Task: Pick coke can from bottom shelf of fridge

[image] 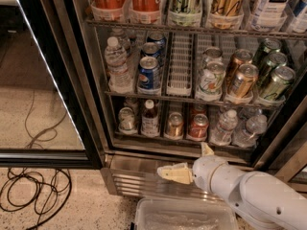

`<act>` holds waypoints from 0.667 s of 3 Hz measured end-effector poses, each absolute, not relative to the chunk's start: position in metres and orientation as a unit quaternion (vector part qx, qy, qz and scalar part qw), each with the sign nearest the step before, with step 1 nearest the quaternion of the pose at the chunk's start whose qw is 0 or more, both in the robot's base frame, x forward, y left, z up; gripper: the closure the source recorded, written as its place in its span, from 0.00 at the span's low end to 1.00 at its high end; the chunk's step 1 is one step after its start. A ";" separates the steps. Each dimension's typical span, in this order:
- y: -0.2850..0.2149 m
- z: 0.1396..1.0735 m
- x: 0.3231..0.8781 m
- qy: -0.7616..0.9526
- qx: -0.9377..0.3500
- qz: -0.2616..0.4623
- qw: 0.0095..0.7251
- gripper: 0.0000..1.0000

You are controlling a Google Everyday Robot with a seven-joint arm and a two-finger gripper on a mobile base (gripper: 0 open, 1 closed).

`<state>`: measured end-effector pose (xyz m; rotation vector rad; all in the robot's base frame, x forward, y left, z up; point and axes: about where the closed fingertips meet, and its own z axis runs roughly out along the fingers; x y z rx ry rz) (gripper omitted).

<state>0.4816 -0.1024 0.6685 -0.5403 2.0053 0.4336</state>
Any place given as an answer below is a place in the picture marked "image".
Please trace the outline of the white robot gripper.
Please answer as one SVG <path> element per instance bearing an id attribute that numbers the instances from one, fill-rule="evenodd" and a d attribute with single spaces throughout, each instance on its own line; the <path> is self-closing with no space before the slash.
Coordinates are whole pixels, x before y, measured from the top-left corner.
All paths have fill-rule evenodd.
<path id="1" fill-rule="evenodd" d="M 196 186 L 203 191 L 217 196 L 229 196 L 238 186 L 238 170 L 213 154 L 214 150 L 207 143 L 201 142 L 203 157 L 194 162 L 192 170 L 186 163 L 179 163 L 159 167 L 157 174 L 163 179 L 186 185 L 193 182 L 194 176 Z"/>

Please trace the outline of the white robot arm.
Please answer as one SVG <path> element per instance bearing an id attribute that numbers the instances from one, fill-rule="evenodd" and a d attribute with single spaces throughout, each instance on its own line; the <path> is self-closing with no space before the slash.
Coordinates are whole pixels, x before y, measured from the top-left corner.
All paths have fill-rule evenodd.
<path id="1" fill-rule="evenodd" d="M 256 230 L 307 230 L 306 197 L 266 172 L 244 172 L 228 164 L 205 143 L 201 151 L 192 166 L 163 166 L 157 174 L 218 196 Z"/>

